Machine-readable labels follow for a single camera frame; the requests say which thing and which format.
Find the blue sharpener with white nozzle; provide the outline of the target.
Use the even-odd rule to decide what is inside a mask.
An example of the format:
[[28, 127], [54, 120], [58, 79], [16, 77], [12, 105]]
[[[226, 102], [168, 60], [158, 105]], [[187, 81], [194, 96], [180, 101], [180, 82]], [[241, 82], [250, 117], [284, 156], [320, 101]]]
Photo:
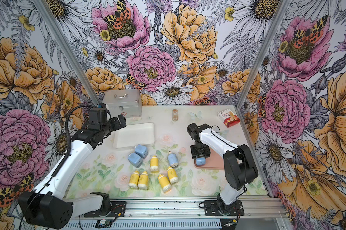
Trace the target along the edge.
[[175, 168], [179, 165], [179, 160], [175, 153], [169, 151], [167, 159], [170, 167]]

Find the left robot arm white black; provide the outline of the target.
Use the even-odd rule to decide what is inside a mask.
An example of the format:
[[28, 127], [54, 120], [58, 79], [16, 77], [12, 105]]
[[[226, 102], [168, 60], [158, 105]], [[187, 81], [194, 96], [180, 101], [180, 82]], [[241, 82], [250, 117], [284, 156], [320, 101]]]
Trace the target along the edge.
[[83, 161], [114, 131], [126, 127], [123, 115], [113, 117], [104, 103], [90, 106], [88, 120], [74, 135], [66, 132], [67, 148], [49, 174], [30, 192], [18, 198], [21, 221], [59, 230], [72, 218], [86, 213], [106, 216], [111, 211], [106, 193], [92, 192], [82, 198], [64, 199], [68, 185]]

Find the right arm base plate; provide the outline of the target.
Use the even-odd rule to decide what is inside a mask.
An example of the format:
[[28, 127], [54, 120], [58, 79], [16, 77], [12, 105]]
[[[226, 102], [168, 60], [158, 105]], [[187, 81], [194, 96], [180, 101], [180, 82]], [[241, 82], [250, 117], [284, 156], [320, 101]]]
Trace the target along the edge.
[[236, 200], [230, 205], [221, 203], [218, 205], [217, 200], [205, 200], [203, 206], [199, 205], [204, 209], [205, 216], [244, 216], [244, 206], [241, 200]]

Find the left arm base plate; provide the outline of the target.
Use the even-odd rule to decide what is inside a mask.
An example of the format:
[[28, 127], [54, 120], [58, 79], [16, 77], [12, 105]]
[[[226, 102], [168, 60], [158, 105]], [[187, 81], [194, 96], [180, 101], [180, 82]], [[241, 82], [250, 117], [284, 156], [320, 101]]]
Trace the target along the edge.
[[84, 214], [86, 218], [115, 218], [115, 217], [124, 217], [126, 211], [126, 202], [125, 201], [111, 201], [111, 208], [105, 214], [101, 215], [97, 211], [92, 211]]

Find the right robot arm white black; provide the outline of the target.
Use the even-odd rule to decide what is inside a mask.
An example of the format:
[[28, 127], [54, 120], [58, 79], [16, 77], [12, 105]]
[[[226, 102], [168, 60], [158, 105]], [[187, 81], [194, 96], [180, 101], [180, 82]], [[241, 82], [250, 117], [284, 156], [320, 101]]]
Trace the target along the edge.
[[226, 140], [207, 124], [192, 123], [187, 132], [194, 141], [190, 149], [196, 165], [204, 163], [212, 150], [222, 158], [227, 183], [217, 196], [217, 207], [220, 214], [229, 215], [239, 208], [246, 186], [259, 176], [250, 148]]

